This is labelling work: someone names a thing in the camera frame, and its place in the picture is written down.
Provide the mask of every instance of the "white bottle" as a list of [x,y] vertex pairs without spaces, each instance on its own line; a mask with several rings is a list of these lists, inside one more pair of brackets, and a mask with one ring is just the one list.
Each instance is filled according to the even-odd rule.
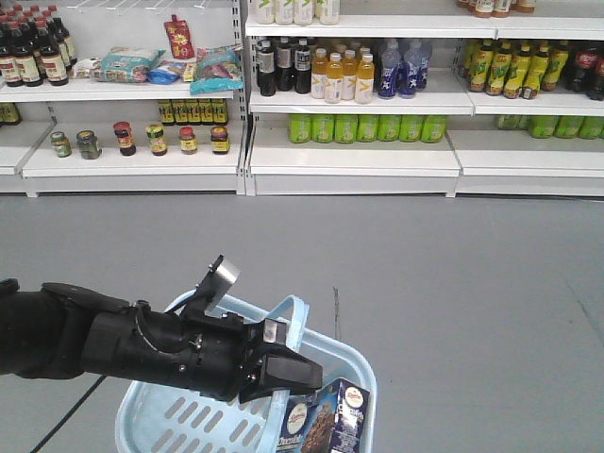
[[254,0],[256,22],[272,24],[275,21],[275,0]]
[[323,25],[336,25],[340,21],[340,0],[323,0],[319,20]]
[[279,25],[294,22],[294,0],[275,0],[275,22]]
[[312,0],[294,0],[294,23],[296,25],[312,24],[314,4]]

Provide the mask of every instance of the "floor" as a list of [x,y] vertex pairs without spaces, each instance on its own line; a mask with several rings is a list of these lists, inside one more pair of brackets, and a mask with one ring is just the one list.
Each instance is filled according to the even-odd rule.
[[[163,309],[224,253],[231,294],[311,303],[377,375],[374,451],[604,452],[604,205],[443,197],[0,197],[0,276]],[[26,453],[95,376],[0,377],[0,451]],[[42,450],[114,453],[110,378]]]

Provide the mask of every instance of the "white shelf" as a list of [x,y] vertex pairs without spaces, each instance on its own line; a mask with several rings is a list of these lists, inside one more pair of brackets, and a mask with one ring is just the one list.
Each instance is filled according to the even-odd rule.
[[0,88],[0,102],[43,102],[43,101],[127,101],[139,99],[181,98],[227,98],[233,91],[212,92],[191,96],[189,84],[175,82],[171,85],[152,83],[108,83],[89,79],[72,79],[67,85],[54,87],[45,81],[39,87]]
[[250,110],[255,113],[367,113],[367,114],[442,114],[471,115],[474,106],[456,77],[448,70],[432,70],[428,74],[428,87],[413,99],[397,96],[379,99],[374,93],[370,104],[342,101],[328,104],[310,94],[294,90],[277,92],[274,96],[261,96],[258,89],[252,92]]
[[[144,134],[143,123],[132,123],[137,141],[135,155],[120,154],[111,123],[58,124],[69,137],[73,153],[58,158],[46,138],[23,169],[29,194],[40,192],[110,192],[110,191],[235,191],[241,152],[242,123],[229,123],[230,151],[215,155],[210,147],[210,127],[194,126],[200,142],[193,155],[180,151],[178,126],[165,127],[169,143],[165,156],[153,156]],[[76,133],[93,129],[102,144],[99,159],[80,157]]]
[[292,144],[284,126],[256,126],[249,160],[255,193],[452,193],[460,167],[435,144]]
[[604,140],[533,139],[527,131],[449,130],[457,193],[604,195]]

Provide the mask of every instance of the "orange juice bottle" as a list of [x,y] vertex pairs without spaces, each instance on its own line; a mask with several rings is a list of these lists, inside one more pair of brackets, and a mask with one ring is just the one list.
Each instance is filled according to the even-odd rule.
[[342,100],[342,87],[344,85],[342,56],[337,52],[334,52],[329,56],[326,76],[325,102],[337,104]]

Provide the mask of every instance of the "robotic arm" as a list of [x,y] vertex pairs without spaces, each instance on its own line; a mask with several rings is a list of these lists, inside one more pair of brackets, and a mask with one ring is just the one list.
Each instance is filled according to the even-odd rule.
[[0,281],[0,375],[69,379],[92,372],[221,401],[238,395],[241,402],[321,388],[322,367],[285,345],[285,324],[207,315],[238,274],[219,257],[195,292],[166,312],[64,283],[21,292],[16,279]]

